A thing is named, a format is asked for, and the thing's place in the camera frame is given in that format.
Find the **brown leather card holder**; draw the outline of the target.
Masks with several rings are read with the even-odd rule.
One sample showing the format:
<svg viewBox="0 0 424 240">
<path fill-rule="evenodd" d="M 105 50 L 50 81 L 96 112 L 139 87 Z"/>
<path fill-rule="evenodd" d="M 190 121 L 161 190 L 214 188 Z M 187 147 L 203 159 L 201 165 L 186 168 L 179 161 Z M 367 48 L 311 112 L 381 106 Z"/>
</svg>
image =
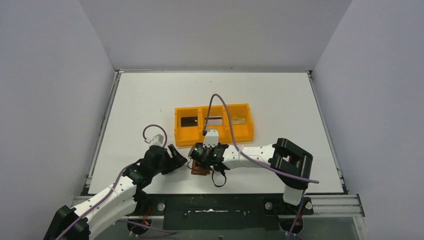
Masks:
<svg viewBox="0 0 424 240">
<path fill-rule="evenodd" d="M 210 170 L 207 167 L 201 166 L 194 160 L 192 161 L 190 169 L 190 173 L 192 175 L 207 176 L 210 173 Z"/>
</svg>

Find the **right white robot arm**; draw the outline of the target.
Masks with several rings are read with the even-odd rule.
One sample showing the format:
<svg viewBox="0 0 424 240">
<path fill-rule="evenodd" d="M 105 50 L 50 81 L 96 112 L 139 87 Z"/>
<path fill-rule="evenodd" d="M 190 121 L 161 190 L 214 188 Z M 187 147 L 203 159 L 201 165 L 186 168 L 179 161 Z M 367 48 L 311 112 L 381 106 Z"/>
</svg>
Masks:
<svg viewBox="0 0 424 240">
<path fill-rule="evenodd" d="M 311 180 L 313 155 L 286 138 L 276 143 L 241 147 L 234 144 L 216 145 L 196 143 L 188 154 L 201 167 L 225 175 L 225 171 L 238 168 L 263 168 L 275 173 L 284 183 L 283 201 L 297 206 Z"/>
</svg>

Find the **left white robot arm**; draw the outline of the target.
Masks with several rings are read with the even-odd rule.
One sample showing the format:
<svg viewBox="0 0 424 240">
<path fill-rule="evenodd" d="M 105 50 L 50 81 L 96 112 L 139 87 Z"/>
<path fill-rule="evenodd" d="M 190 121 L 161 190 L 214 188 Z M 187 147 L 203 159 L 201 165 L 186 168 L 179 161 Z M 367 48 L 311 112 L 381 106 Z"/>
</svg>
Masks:
<svg viewBox="0 0 424 240">
<path fill-rule="evenodd" d="M 177 149 L 152 145 L 144 157 L 124 167 L 116 180 L 75 206 L 58 209 L 46 231 L 46 240 L 93 240 L 120 218 L 149 209 L 144 188 L 158 174 L 169 174 L 187 163 Z"/>
</svg>

